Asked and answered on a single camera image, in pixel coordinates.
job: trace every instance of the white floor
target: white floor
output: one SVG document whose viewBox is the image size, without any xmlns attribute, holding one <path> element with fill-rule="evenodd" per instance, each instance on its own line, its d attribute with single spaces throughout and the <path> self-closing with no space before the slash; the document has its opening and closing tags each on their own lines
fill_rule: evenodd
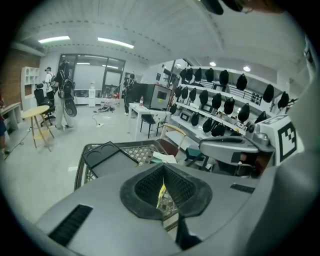
<svg viewBox="0 0 320 256">
<path fill-rule="evenodd" d="M 124 115 L 123 107 L 117 107 L 113 113 L 96 115 L 97 122 L 104 123 L 101 128 L 97 128 L 92 119 L 96 109 L 98 107 L 79 106 L 72 129 L 63 131 L 51 126 L 54 139 L 50 136 L 47 138 L 52 152 L 49 152 L 42 140 L 36 142 L 35 148 L 32 133 L 27 132 L 30 120 L 21 123 L 20 129 L 10 135 L 9 145 L 13 148 L 28 133 L 24 145 L 17 146 L 2 163 L 2 188 L 12 207 L 32 223 L 52 205 L 73 192 L 79 159 L 86 144 L 134 140 L 133 134 L 127 133 L 128 117 Z M 161 131 L 156 137 L 156 131 L 151 131 L 150 140 L 158 139 L 160 134 Z M 138 140 L 147 139 L 148 125 L 144 124 Z M 177 156 L 180 163 L 183 163 L 184 158 L 182 152 Z"/>
</svg>

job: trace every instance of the white table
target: white table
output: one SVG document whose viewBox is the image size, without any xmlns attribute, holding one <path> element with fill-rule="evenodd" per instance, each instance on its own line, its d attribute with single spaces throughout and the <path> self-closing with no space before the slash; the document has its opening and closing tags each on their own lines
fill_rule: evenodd
<svg viewBox="0 0 320 256">
<path fill-rule="evenodd" d="M 139 106 L 139 103 L 130 103 L 129 104 L 129 121 L 128 121 L 128 133 L 131 132 L 131 114 L 132 114 L 132 110 L 135 111 L 137 113 L 137 118 L 136 118 L 136 125 L 135 125 L 135 132 L 134 132 L 134 141 L 137 141 L 137 136 L 138 136 L 138 130 L 139 130 L 139 124 L 141 123 L 141 116 L 142 115 L 156 115 L 159 113 L 163 113 L 162 110 L 152 110 L 152 109 L 148 109 L 145 106 Z M 166 111 L 165 112 L 166 116 L 169 116 L 168 120 L 170 120 L 170 112 Z"/>
</svg>

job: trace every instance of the white ceiling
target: white ceiling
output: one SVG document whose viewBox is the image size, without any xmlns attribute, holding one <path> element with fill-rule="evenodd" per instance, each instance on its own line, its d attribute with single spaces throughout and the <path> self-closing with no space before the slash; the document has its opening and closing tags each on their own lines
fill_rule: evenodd
<svg viewBox="0 0 320 256">
<path fill-rule="evenodd" d="M 49 51 L 99 53 L 157 64 L 187 58 L 208 66 L 214 60 L 249 63 L 251 72 L 274 76 L 285 71 L 302 90 L 308 80 L 304 33 L 287 14 L 209 14 L 198 0 L 48 0 L 24 23 L 17 41 L 70 36 L 47 44 Z M 133 44 L 134 49 L 98 42 L 97 37 Z"/>
</svg>

